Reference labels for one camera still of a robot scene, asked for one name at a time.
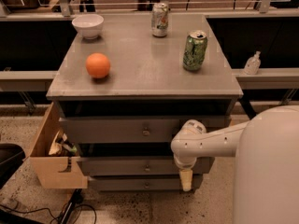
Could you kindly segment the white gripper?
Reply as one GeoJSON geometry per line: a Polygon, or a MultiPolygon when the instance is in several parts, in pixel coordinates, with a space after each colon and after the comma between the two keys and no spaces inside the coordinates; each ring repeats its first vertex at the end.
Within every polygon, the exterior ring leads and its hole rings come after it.
{"type": "Polygon", "coordinates": [[[174,162],[180,169],[179,177],[182,189],[184,191],[190,191],[192,189],[192,168],[196,164],[197,159],[195,157],[181,157],[175,155],[174,162]]]}

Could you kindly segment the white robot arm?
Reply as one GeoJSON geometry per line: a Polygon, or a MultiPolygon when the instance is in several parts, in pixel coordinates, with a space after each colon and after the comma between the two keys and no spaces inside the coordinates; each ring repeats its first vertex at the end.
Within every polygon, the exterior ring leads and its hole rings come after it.
{"type": "Polygon", "coordinates": [[[299,106],[214,132],[191,119],[171,142],[185,191],[198,158],[235,157],[233,224],[299,224],[299,106]]]}

